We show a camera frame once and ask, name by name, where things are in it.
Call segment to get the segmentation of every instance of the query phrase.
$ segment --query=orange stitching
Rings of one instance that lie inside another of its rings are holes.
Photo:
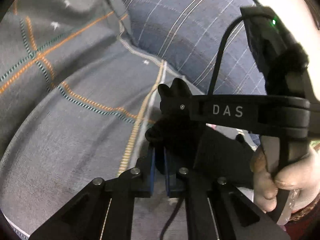
[[[72,38],[78,36],[80,33],[84,32],[85,30],[87,30],[88,28],[90,28],[91,26],[95,25],[97,22],[100,22],[101,20],[109,17],[111,14],[113,14],[113,12],[108,13],[107,15],[95,20],[94,22],[90,23],[89,25],[87,25],[86,27],[82,28],[81,30],[77,31],[76,33],[71,34],[69,37],[65,38],[63,41],[59,42],[58,44],[56,44],[55,46],[53,46],[52,48],[46,50],[43,54],[44,56],[46,56],[47,54],[49,54],[50,52],[54,51],[56,48],[60,47],[61,45],[65,44],[67,41],[71,40]]]
[[[16,79],[19,78],[19,76],[25,72],[29,67],[31,67],[37,60],[33,59],[31,60],[29,63],[27,63],[26,65],[24,65],[17,73],[15,73],[15,75],[13,75],[12,78],[10,78],[8,80],[8,82],[6,84],[4,84],[1,88],[0,88],[0,94],[2,94],[7,88],[8,86],[10,86],[12,84],[12,82]]]
[[[32,47],[33,50],[37,50],[37,44],[36,44],[35,38],[33,36],[31,20],[30,20],[30,18],[28,16],[26,17],[26,22],[27,22],[28,31],[29,31],[31,47]]]
[[[39,52],[39,57],[40,57],[40,59],[42,59],[43,63],[46,65],[46,67],[49,69],[51,80],[53,81],[55,76],[54,76],[54,71],[53,71],[51,63],[44,56],[42,56],[42,54],[40,52]],[[55,87],[53,82],[51,82],[51,87],[52,88]]]
[[[36,44],[35,38],[33,36],[32,23],[31,23],[31,20],[30,20],[30,18],[28,16],[26,17],[26,22],[27,22],[28,31],[29,31],[31,47],[32,47],[33,50],[37,50],[37,44]],[[39,54],[40,59],[42,59],[44,64],[47,66],[47,68],[48,68],[48,70],[50,72],[51,80],[53,81],[54,80],[54,71],[52,69],[51,63],[45,57],[43,57],[40,52],[38,52],[38,54]],[[52,88],[55,87],[53,82],[51,82],[51,87]]]
[[[87,30],[88,28],[90,28],[91,26],[93,26],[94,24],[96,24],[97,22],[107,18],[108,16],[110,16],[111,14],[113,14],[113,12],[108,13],[107,15],[95,20],[94,22],[90,23],[89,25],[87,25],[86,27],[82,28],[81,30],[77,31],[76,33],[71,34],[69,37],[65,38],[63,41],[59,42],[58,44],[56,44],[54,47],[46,50],[43,53],[43,56],[46,56],[47,54],[49,54],[50,52],[54,51],[56,48],[60,47],[61,45],[63,45],[64,43],[66,43],[67,41],[71,40],[72,38],[74,38],[75,36],[79,35],[80,33],[84,32],[85,30]],[[24,65],[12,78],[9,79],[9,81],[4,84],[3,86],[0,87],[0,94],[2,94],[10,84],[12,84],[12,82],[16,79],[19,78],[19,76],[24,73],[30,66],[33,65],[33,63],[35,63],[37,60],[39,60],[40,56],[37,56],[35,59],[31,60],[30,62],[28,62],[26,65]]]
[[[14,0],[13,2],[13,14],[18,15],[18,0]]]
[[[124,18],[126,18],[128,16],[128,14],[125,14],[121,19],[120,21],[122,21]]]
[[[94,102],[94,101],[92,101],[92,100],[89,100],[89,99],[87,99],[87,98],[85,98],[85,97],[82,97],[81,95],[78,95],[78,94],[74,93],[74,92],[70,89],[69,85],[68,85],[65,81],[63,81],[63,82],[61,83],[61,85],[66,89],[66,91],[67,91],[71,96],[73,96],[73,97],[81,100],[81,101],[84,102],[84,103],[87,103],[87,104],[89,104],[89,105],[92,105],[92,106],[101,108],[101,109],[103,109],[103,110],[105,110],[105,111],[120,111],[120,112],[124,113],[126,116],[131,117],[131,118],[133,118],[133,119],[137,119],[137,117],[138,117],[138,116],[135,115],[135,114],[129,113],[129,112],[128,112],[127,110],[125,110],[123,107],[108,107],[108,106],[104,106],[104,105],[102,105],[102,104],[96,103],[96,102]],[[148,120],[148,122],[150,122],[150,123],[155,123],[155,121],[153,121],[153,120]]]

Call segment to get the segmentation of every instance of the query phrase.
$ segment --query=metal pin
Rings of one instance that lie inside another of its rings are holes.
[[[134,174],[134,175],[137,175],[137,174],[140,173],[140,169],[139,169],[139,168],[132,168],[132,169],[130,170],[130,172],[131,172],[132,174]]]
[[[94,179],[92,180],[92,183],[93,183],[94,185],[100,185],[102,182],[103,182],[103,179],[102,179],[102,178],[94,178]]]
[[[179,169],[180,174],[186,175],[188,172],[189,172],[189,170],[187,168],[180,168]]]
[[[218,178],[218,183],[220,185],[225,185],[227,183],[227,179],[225,177]]]

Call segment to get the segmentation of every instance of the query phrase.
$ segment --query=black cable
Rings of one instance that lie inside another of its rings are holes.
[[[216,84],[216,81],[217,81],[217,78],[218,78],[218,73],[219,73],[219,70],[220,70],[220,65],[221,65],[221,61],[222,61],[222,55],[223,55],[223,51],[224,51],[224,48],[227,44],[227,40],[231,34],[231,32],[233,31],[233,29],[240,23],[242,22],[243,20],[246,20],[246,19],[249,19],[249,18],[252,18],[252,17],[265,17],[265,18],[268,18],[268,19],[274,19],[275,15],[269,15],[269,14],[266,14],[266,13],[257,13],[257,14],[250,14],[250,15],[246,15],[246,16],[240,16],[239,18],[235,19],[230,25],[229,27],[227,28],[227,30],[225,31],[224,35],[222,36],[222,39],[221,39],[221,43],[220,43],[220,46],[219,46],[219,50],[218,50],[218,53],[217,53],[217,59],[216,59],[216,62],[214,64],[214,69],[213,69],[213,73],[212,73],[212,78],[211,78],[211,81],[210,81],[210,85],[209,85],[209,90],[208,90],[208,93],[207,95],[212,95],[213,92],[214,92],[214,86]]]
[[[179,209],[181,208],[181,205],[182,205],[183,201],[184,201],[183,197],[179,198],[179,200],[178,200],[178,202],[177,202],[177,204],[176,204],[176,206],[175,206],[170,218],[168,219],[168,221],[166,222],[166,224],[164,225],[164,227],[163,227],[163,229],[161,231],[160,240],[163,240],[165,232],[167,231],[168,227],[171,225],[172,221],[176,217]]]

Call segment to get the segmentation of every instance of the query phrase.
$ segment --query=pillow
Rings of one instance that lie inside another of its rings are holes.
[[[138,46],[170,63],[206,93],[220,40],[253,0],[123,0]],[[244,24],[231,34],[215,94],[265,94],[264,79],[248,47]]]

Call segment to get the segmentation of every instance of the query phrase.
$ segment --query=black glove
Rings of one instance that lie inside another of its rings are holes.
[[[179,78],[175,78],[171,87],[165,84],[158,86],[161,100],[167,97],[192,96],[188,85]],[[156,144],[161,144],[169,150],[170,154],[179,157],[186,168],[193,167],[197,147],[201,135],[206,127],[205,123],[191,121],[188,113],[185,115],[163,114],[145,133],[146,139]],[[164,157],[161,152],[156,154],[156,167],[164,173]]]
[[[178,78],[173,80],[170,88],[159,85],[158,92],[161,100],[192,96],[188,85]],[[191,121],[188,111],[181,111],[179,114],[163,114],[145,136],[155,146],[165,146],[183,167],[193,168],[211,180],[223,176],[235,186],[252,188],[250,159],[253,150],[241,135],[232,140],[205,123]],[[156,151],[156,168],[164,174],[161,150]]]

